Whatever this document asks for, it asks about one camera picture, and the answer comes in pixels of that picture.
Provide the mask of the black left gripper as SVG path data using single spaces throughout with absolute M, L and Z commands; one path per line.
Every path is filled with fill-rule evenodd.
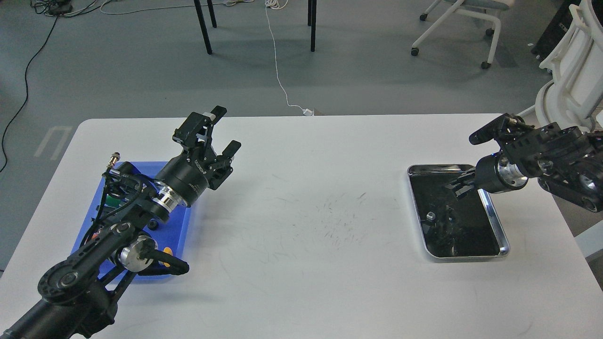
M 217 190 L 232 174 L 232 161 L 241 148 L 241 142 L 231 141 L 222 154 L 207 152 L 212 143 L 213 127 L 227 109 L 215 106 L 209 113 L 192 112 L 181 126 L 175 129 L 172 140 L 183 147 L 185 152 L 173 157 L 155 176 L 155 181 L 167 186 L 181 198 L 181 203 L 190 207 L 205 189 Z

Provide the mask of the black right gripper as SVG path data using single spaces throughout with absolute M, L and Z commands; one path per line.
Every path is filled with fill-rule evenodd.
M 493 153 L 480 159 L 474 171 L 465 171 L 446 184 L 461 200 L 476 189 L 499 194 L 522 189 L 528 183 L 517 165 L 512 164 L 500 153 Z

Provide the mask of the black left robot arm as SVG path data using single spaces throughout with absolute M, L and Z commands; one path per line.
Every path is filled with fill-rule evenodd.
M 166 223 L 177 206 L 189 208 L 232 174 L 240 142 L 231 141 L 221 154 L 212 147 L 213 129 L 226 113 L 219 105 L 209 113 L 192 112 L 172 136 L 182 152 L 153 178 L 112 154 L 97 216 L 80 246 L 41 277 L 41 300 L 3 339 L 68 339 L 76 333 L 90 338 L 114 324 L 119 299 L 134 277 L 189 272 L 189 264 L 160 250 L 145 227 Z

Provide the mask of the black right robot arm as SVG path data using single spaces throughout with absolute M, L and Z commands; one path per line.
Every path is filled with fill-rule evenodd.
M 499 152 L 446 184 L 456 198 L 482 189 L 499 194 L 516 191 L 536 178 L 545 191 L 590 212 L 602 211 L 602 133 L 543 127 L 520 116 L 502 114 L 469 136 L 472 145 L 496 141 Z

